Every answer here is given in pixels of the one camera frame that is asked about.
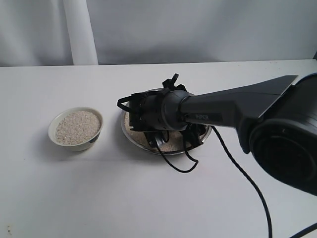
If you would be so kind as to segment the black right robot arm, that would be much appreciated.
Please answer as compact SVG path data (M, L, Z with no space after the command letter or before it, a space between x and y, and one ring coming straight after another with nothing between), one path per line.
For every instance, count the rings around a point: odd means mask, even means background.
M175 85L132 94L124 106L133 131L178 131L192 147L207 126L236 130L244 153L276 180L317 193L317 76L286 75L202 95Z

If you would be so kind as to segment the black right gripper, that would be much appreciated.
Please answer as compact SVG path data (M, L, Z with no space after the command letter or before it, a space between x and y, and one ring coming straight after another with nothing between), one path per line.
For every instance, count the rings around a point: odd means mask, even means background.
M151 148L161 147L166 142L166 136L163 130L166 125L162 119L162 96L159 92L134 93L129 99L129 107L132 110L129 113L129 126L133 131L144 132L145 138ZM206 133L205 125L188 124L182 131L183 143L186 146L200 146L203 144L201 136Z

